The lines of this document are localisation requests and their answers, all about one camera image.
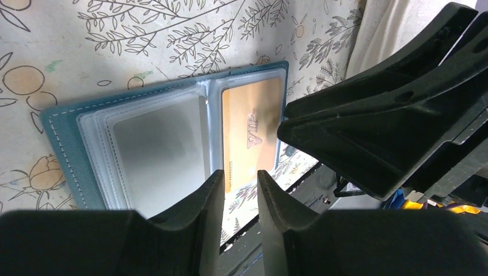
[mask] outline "white fabric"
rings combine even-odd
[[[476,0],[368,1],[346,77],[373,67],[401,49],[449,2],[476,6]]]

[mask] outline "wallet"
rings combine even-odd
[[[277,166],[288,63],[237,68],[41,113],[80,209],[149,218],[218,169],[226,192]]]

